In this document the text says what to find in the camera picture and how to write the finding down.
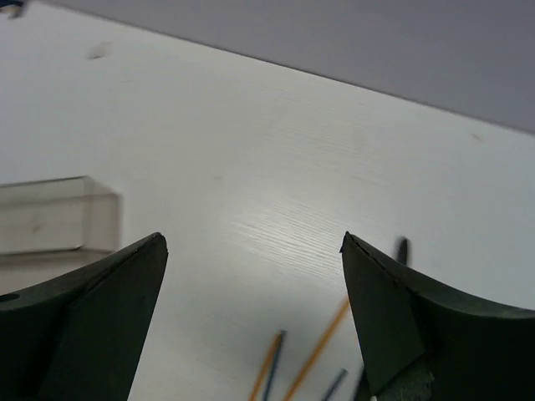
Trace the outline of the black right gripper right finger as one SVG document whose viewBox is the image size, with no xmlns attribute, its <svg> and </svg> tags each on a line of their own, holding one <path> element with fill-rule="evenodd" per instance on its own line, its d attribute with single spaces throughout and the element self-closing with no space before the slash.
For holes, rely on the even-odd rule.
<svg viewBox="0 0 535 401">
<path fill-rule="evenodd" d="M 340 248 L 363 369 L 357 400 L 531 400 L 534 313 L 450 287 L 353 234 Z"/>
</svg>

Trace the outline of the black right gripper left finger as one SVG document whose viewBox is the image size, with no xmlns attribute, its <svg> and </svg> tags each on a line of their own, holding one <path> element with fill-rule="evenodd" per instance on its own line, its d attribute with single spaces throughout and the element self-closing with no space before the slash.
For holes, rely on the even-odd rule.
<svg viewBox="0 0 535 401">
<path fill-rule="evenodd" d="M 126 400 L 166 271 L 153 233 L 1 296 L 3 400 Z"/>
</svg>

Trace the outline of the clear smoked utensil organizer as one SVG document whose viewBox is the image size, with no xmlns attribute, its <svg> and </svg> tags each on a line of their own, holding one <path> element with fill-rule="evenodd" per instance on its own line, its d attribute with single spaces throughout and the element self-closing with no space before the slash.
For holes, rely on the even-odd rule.
<svg viewBox="0 0 535 401">
<path fill-rule="evenodd" d="M 121 196 L 89 176 L 2 184 L 1 254 L 111 253 L 121 212 Z"/>
</svg>

